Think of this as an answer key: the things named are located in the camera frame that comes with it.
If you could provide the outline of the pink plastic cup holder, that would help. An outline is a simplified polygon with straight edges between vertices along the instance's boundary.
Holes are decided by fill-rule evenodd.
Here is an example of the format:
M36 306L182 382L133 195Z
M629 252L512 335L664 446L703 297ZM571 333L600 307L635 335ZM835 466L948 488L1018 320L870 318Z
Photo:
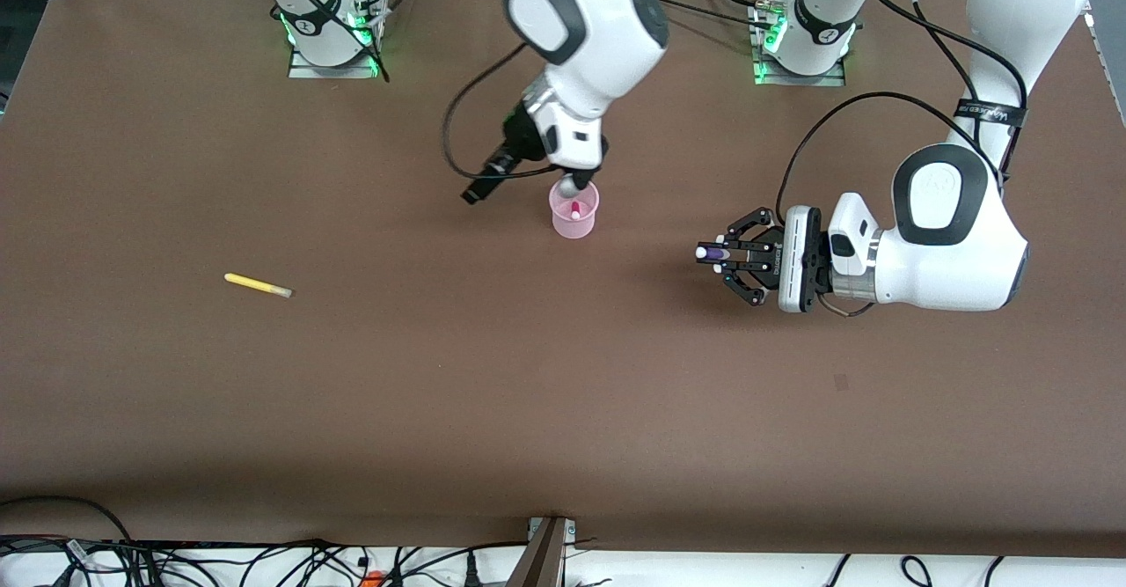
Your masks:
M563 238L577 239L589 235L595 230L596 211L600 205L600 193L596 189L595 183L575 198L564 198L558 195L558 183L551 187L548 193L548 210L551 211L552 226L558 235ZM568 207L571 202L581 204L582 217L580 221L571 221L568 217Z

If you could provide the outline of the yellow marker pen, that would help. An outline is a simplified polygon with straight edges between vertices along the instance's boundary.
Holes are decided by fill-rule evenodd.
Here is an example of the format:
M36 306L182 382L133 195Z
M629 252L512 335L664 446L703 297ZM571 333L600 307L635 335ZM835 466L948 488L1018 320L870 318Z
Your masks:
M233 285L245 287L245 290L257 290L261 291L261 293L271 294L274 296L282 296L282 297L293 296L293 290L286 290L286 287L276 285L276 283L257 281L250 277L245 277L245 275L226 273L225 275L223 275L223 278L227 283L233 283Z

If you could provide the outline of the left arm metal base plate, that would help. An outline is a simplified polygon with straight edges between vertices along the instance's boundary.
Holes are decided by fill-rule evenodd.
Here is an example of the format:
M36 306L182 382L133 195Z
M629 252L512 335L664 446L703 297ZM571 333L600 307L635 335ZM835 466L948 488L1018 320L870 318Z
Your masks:
M799 75L786 70L776 57L756 57L756 85L784 85L804 87L842 87L844 78L844 61L839 59L828 72L820 75Z

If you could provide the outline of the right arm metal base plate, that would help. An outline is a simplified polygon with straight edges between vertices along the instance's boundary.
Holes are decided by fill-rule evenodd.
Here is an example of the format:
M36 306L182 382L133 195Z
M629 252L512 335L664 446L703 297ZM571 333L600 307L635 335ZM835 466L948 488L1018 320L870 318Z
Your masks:
M295 46L293 42L289 43L289 46L291 55L287 77L292 79L369 79L381 75L381 70L375 59L370 57L369 53L366 53L358 43L346 43L343 48L334 50L334 57L342 57L352 48L357 50L357 54L348 57L348 61L333 66L314 64L314 62L309 61L301 48Z

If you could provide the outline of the aluminium post with bracket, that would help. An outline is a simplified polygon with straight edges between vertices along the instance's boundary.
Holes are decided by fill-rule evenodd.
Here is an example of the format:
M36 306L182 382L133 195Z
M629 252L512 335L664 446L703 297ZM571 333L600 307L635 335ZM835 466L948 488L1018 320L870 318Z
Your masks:
M528 544L504 587L563 587L564 558L577 542L577 530L568 517L533 517Z

